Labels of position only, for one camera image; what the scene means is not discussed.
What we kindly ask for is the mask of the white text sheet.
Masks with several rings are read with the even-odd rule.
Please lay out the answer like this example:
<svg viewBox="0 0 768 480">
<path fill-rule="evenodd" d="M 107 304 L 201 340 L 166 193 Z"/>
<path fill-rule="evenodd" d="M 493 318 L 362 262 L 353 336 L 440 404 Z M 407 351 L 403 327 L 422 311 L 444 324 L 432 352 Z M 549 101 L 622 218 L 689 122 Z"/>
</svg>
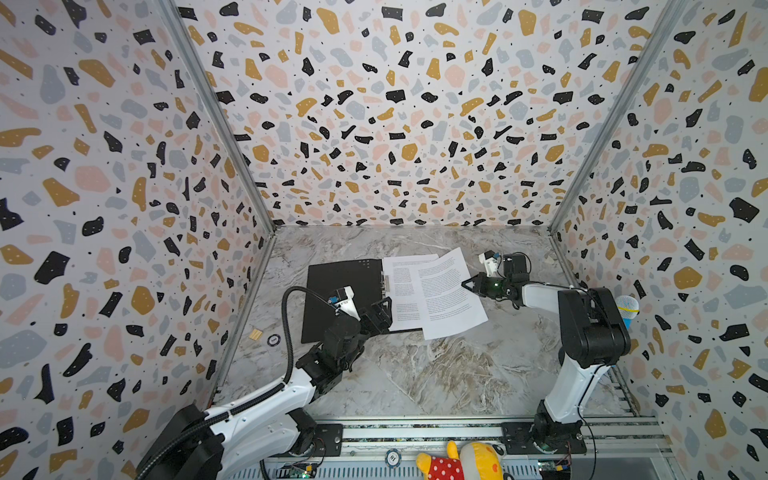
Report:
<svg viewBox="0 0 768 480">
<path fill-rule="evenodd" d="M 426 340 L 460 335 L 488 321 L 480 298 L 462 286 L 471 275 L 460 247 L 409 270 Z"/>
<path fill-rule="evenodd" d="M 410 268 L 429 263 L 437 258 L 437 254 L 426 254 L 386 257 L 381 260 L 384 293 L 392 303 L 391 331 L 421 329 L 419 300 L 416 295 L 415 280 L 411 279 Z"/>
</svg>

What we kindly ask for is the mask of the orange folder black inside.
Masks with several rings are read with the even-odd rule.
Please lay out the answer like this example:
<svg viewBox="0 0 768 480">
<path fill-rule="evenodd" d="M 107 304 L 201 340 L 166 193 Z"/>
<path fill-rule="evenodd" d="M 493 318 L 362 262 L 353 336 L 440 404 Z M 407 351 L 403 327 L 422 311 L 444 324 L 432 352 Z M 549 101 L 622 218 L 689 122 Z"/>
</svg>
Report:
<svg viewBox="0 0 768 480">
<path fill-rule="evenodd" d="M 361 320 L 369 307 L 385 298 L 388 282 L 381 259 L 344 260 L 308 267 L 306 288 L 320 295 L 307 295 L 301 343 L 324 338 L 326 330 L 341 314 Z"/>
</svg>

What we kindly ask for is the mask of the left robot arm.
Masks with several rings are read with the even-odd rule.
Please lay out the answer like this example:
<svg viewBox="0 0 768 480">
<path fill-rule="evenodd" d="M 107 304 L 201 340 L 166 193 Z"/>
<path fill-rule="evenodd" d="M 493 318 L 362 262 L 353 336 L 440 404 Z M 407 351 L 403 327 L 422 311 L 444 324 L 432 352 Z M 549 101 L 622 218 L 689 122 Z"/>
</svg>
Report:
<svg viewBox="0 0 768 480">
<path fill-rule="evenodd" d="M 139 479 L 223 479 L 271 456 L 304 454 L 316 438 L 305 408 L 351 371 L 368 339 L 388 333 L 392 301 L 385 297 L 355 315 L 335 296 L 336 316 L 321 342 L 292 370 L 250 394 L 219 407 L 178 410 L 139 462 Z"/>
</svg>

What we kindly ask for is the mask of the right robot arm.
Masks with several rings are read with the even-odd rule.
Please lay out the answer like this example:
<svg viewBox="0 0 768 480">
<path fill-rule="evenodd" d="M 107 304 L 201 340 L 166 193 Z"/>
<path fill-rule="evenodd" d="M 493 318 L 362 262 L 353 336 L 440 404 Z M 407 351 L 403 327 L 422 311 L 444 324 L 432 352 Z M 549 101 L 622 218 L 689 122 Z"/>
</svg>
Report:
<svg viewBox="0 0 768 480">
<path fill-rule="evenodd" d="M 561 368 L 552 390 L 540 401 L 531 423 L 502 426 L 503 443 L 512 454 L 535 450 L 584 453 L 582 408 L 600 378 L 630 350 L 625 314 L 634 315 L 634 304 L 621 308 L 607 288 L 561 286 L 533 281 L 529 257 L 523 252 L 479 255 L 484 271 L 462 282 L 481 298 L 509 301 L 514 308 L 554 313 L 559 320 Z"/>
</svg>

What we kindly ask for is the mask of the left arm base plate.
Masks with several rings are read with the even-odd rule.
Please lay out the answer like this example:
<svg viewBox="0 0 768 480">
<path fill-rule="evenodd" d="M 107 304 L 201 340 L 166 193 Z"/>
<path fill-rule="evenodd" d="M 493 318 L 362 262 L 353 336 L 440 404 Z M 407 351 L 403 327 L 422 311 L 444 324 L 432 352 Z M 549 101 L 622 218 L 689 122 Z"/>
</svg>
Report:
<svg viewBox="0 0 768 480">
<path fill-rule="evenodd" d="M 299 436 L 289 454 L 306 457 L 339 457 L 341 455 L 344 426 L 342 423 L 321 423 L 299 427 Z"/>
</svg>

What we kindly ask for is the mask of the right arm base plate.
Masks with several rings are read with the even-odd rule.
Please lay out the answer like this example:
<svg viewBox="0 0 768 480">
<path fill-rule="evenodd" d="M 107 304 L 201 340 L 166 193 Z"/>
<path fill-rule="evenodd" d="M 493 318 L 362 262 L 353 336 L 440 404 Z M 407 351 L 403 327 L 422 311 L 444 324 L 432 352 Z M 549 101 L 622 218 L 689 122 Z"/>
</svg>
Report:
<svg viewBox="0 0 768 480">
<path fill-rule="evenodd" d="M 508 455 L 585 454 L 580 421 L 568 424 L 538 424 L 533 421 L 504 422 L 501 441 Z"/>
</svg>

